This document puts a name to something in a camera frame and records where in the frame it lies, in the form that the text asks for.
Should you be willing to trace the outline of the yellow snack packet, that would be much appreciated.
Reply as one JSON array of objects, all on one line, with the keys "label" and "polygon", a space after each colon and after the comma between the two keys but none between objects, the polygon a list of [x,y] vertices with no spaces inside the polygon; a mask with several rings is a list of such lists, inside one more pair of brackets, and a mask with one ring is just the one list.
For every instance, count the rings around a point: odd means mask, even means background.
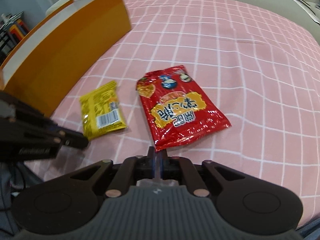
[{"label": "yellow snack packet", "polygon": [[83,134],[88,140],[127,128],[112,80],[80,97]]}]

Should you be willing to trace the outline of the red snack bag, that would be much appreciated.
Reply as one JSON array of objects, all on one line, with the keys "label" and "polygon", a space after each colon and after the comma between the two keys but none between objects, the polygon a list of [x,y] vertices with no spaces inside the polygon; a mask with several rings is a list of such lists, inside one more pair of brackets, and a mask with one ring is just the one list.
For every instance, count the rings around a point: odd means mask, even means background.
[{"label": "red snack bag", "polygon": [[231,126],[183,65],[146,73],[136,90],[157,152]]}]

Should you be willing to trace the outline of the person's jeans leg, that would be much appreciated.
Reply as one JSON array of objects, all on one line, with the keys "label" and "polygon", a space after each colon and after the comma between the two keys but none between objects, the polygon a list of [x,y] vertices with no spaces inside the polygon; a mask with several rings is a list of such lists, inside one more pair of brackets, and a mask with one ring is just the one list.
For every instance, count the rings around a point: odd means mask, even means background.
[{"label": "person's jeans leg", "polygon": [[41,183],[43,180],[24,163],[1,163],[1,239],[12,239],[20,231],[11,211],[15,198],[26,188]]}]

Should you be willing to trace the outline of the orange cardboard box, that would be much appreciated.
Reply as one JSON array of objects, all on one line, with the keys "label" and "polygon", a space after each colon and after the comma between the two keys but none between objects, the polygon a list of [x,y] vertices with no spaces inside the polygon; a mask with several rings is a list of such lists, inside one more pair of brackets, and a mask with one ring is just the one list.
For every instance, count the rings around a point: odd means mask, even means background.
[{"label": "orange cardboard box", "polygon": [[131,30],[123,0],[70,0],[22,39],[1,65],[1,91],[46,116]]}]

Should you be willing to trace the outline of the dark dining table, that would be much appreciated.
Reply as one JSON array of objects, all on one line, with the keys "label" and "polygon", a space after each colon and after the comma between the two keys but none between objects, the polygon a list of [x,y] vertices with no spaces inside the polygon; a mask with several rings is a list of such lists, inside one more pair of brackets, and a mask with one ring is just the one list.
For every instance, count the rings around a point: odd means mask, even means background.
[{"label": "dark dining table", "polygon": [[10,25],[8,25],[7,22],[7,16],[5,14],[1,14],[1,63],[3,63],[16,45],[11,34],[9,33]]}]

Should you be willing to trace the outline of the stacked colourful stools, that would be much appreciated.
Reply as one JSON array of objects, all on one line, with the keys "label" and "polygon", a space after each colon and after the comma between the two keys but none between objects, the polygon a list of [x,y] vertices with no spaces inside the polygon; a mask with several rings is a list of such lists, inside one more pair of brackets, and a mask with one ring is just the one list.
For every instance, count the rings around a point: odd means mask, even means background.
[{"label": "stacked colourful stools", "polygon": [[20,18],[10,19],[7,24],[7,32],[16,42],[20,42],[29,33],[29,29]]}]

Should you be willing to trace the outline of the pink checkered tablecloth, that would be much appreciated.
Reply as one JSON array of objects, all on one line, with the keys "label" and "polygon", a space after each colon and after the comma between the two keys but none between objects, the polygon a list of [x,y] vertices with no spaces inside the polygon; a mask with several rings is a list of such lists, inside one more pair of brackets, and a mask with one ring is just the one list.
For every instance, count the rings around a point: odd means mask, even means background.
[{"label": "pink checkered tablecloth", "polygon": [[302,27],[234,0],[124,0],[131,31],[98,59],[53,119],[82,129],[80,96],[116,81],[127,128],[89,148],[62,148],[28,163],[50,180],[103,159],[147,154],[153,140],[136,82],[184,65],[231,127],[169,155],[210,159],[286,187],[300,196],[300,223],[319,217],[319,45]]}]

